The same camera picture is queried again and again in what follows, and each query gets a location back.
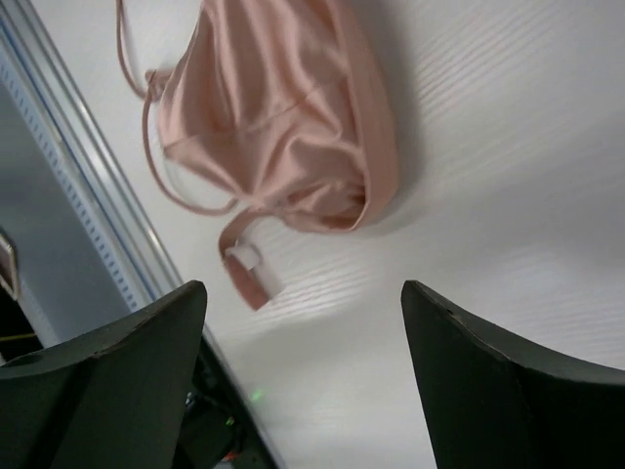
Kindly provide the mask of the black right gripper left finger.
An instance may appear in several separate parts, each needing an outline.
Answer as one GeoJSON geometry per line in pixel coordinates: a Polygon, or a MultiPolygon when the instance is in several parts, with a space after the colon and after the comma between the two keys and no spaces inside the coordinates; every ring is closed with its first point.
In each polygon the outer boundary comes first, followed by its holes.
{"type": "Polygon", "coordinates": [[[2,467],[171,467],[206,305],[205,286],[193,280],[2,365],[2,467]]]}

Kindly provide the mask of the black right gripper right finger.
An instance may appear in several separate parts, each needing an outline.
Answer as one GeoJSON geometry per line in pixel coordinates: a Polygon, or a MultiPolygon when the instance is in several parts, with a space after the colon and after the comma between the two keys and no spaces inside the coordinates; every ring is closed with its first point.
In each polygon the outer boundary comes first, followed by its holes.
{"type": "Polygon", "coordinates": [[[437,467],[623,467],[622,370],[538,345],[416,280],[400,303],[437,467]]]}

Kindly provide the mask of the pink satin bra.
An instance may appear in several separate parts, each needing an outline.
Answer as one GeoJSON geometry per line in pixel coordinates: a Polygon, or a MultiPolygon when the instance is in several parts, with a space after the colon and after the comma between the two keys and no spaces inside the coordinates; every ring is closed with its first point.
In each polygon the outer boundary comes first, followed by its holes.
{"type": "Polygon", "coordinates": [[[229,194],[218,246],[253,310],[271,299],[245,231],[270,217],[304,233],[376,222],[399,186],[395,117],[344,1],[205,1],[178,63],[129,81],[165,158],[229,194]]]}

